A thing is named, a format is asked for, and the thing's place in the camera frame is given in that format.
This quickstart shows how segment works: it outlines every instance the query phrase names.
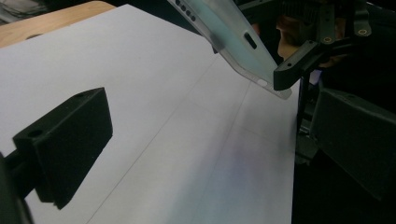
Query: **wooden table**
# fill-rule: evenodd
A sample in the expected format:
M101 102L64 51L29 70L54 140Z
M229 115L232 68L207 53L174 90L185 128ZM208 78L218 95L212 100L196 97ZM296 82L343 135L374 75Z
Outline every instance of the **wooden table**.
M0 48L21 42L31 36L42 35L75 22L83 21L113 8L115 7L106 2L91 1L31 19L2 25L0 26Z

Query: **transparent plastic gripper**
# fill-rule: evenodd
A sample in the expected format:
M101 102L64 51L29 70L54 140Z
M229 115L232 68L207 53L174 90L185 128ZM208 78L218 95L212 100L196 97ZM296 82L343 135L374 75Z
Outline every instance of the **transparent plastic gripper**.
M233 0L168 0L241 76L281 99L291 90L275 91L276 62Z

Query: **paper sheet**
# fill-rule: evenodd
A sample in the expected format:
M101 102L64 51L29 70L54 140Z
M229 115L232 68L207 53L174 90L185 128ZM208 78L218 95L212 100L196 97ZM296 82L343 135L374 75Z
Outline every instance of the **paper sheet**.
M206 40L131 6L0 49L0 148L70 96L105 87L114 136L35 223L290 223L297 96L239 76Z

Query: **white paper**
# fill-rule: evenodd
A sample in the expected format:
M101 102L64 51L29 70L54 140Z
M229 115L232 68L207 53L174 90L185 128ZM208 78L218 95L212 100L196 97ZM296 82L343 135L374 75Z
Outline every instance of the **white paper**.
M105 87L113 137L61 211L35 223L290 223L297 96L239 76L206 40L131 6L0 49L0 148Z

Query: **black plastic part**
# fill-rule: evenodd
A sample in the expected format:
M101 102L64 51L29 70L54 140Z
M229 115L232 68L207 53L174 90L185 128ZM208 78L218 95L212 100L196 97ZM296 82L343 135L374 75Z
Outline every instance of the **black plastic part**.
M376 199L396 195L396 115L324 88L312 120L318 147Z
M318 43L305 41L286 61L274 71L274 90L283 91L290 88L296 81L312 72L323 54L317 54Z
M14 136L26 164L16 174L38 177L35 189L42 202L62 209L112 136L112 124L104 88L79 93ZM25 185L18 185L23 190Z
M32 224L32 216L15 190L6 160L0 153L0 221L5 224Z

